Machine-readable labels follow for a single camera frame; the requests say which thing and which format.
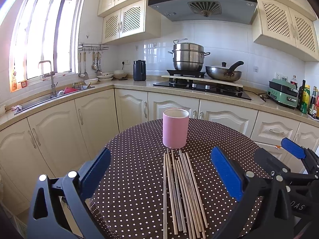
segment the countertop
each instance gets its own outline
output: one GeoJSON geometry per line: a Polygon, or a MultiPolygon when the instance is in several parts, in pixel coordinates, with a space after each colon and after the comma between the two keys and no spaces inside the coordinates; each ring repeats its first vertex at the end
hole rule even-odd
{"type": "Polygon", "coordinates": [[[94,88],[64,95],[62,97],[50,100],[38,106],[34,106],[17,115],[14,115],[13,111],[8,111],[3,116],[0,117],[0,131],[28,116],[31,116],[37,112],[40,112],[52,106],[55,106],[70,100],[74,100],[82,96],[86,96],[89,94],[93,94],[96,92],[113,89],[113,88],[165,93],[165,94],[171,94],[171,95],[186,96],[186,97],[204,99],[204,100],[221,102],[226,104],[232,104],[232,105],[255,109],[255,110],[259,110],[259,111],[263,111],[263,112],[267,112],[267,113],[271,113],[275,115],[280,115],[283,117],[287,117],[293,120],[297,120],[297,121],[301,121],[301,122],[313,125],[315,127],[319,127],[319,122],[315,121],[309,115],[303,114],[299,110],[293,110],[290,108],[280,106],[270,99],[267,99],[266,102],[264,102],[258,95],[252,92],[246,91],[246,93],[251,98],[251,101],[249,101],[246,99],[240,99],[240,98],[229,97],[225,95],[218,95],[213,93],[153,86],[153,84],[158,82],[161,82],[161,81],[157,79],[157,80],[147,80],[147,81],[136,82],[136,81],[133,81],[133,79],[128,79],[123,81],[112,80],[109,82],[101,82],[99,84],[94,85],[94,88]]]}

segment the utensil rack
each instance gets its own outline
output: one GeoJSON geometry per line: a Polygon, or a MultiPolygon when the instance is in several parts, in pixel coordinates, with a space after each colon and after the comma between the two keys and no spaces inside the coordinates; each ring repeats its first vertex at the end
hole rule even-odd
{"type": "Polygon", "coordinates": [[[84,44],[80,43],[78,46],[79,51],[103,51],[108,50],[106,44],[84,44]]]}

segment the stainless steel sink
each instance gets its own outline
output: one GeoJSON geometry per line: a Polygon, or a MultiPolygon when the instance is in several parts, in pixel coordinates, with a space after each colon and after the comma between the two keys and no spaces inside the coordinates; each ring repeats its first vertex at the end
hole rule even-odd
{"type": "Polygon", "coordinates": [[[40,97],[40,98],[37,98],[37,99],[35,99],[35,100],[32,100],[32,101],[29,101],[29,102],[26,102],[26,103],[22,104],[22,105],[21,105],[21,106],[22,106],[22,110],[19,109],[19,108],[16,109],[14,115],[19,114],[20,112],[23,112],[23,111],[25,111],[25,110],[27,110],[27,109],[29,109],[29,108],[31,108],[31,107],[38,106],[38,105],[40,105],[40,104],[42,104],[42,103],[51,101],[51,100],[53,100],[53,99],[55,99],[55,98],[60,98],[60,97],[63,97],[63,96],[65,96],[65,95],[68,95],[68,94],[72,94],[72,93],[76,93],[76,92],[79,92],[79,91],[83,91],[83,90],[85,90],[85,89],[87,89],[87,86],[83,86],[82,89],[79,89],[79,90],[77,90],[77,91],[75,91],[75,92],[71,92],[71,93],[67,93],[67,94],[62,94],[62,95],[60,95],[60,96],[56,96],[56,95],[45,95],[45,96],[43,96],[43,97],[40,97]]]}

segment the pink cup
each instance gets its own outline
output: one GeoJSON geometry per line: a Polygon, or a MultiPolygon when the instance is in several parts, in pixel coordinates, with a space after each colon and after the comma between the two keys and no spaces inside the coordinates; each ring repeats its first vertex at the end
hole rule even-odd
{"type": "Polygon", "coordinates": [[[168,109],[163,112],[163,144],[171,149],[186,145],[189,112],[183,109],[168,109]]]}

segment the polka dot tablecloth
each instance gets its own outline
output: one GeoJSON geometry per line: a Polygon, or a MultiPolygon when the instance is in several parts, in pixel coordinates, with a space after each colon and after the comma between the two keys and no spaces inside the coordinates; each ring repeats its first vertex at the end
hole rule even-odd
{"type": "MultiPolygon", "coordinates": [[[[162,120],[129,128],[107,145],[111,165],[91,198],[91,212],[110,238],[163,238],[163,153],[162,120]]],[[[190,119],[188,152],[206,212],[206,236],[214,234],[236,207],[211,163],[212,148],[219,146],[245,170],[260,177],[268,175],[253,160],[259,147],[248,137],[219,123],[190,119]]],[[[174,235],[167,189],[168,238],[189,238],[188,233],[174,235]]],[[[259,210],[258,199],[242,235],[247,233],[259,210]]]]}

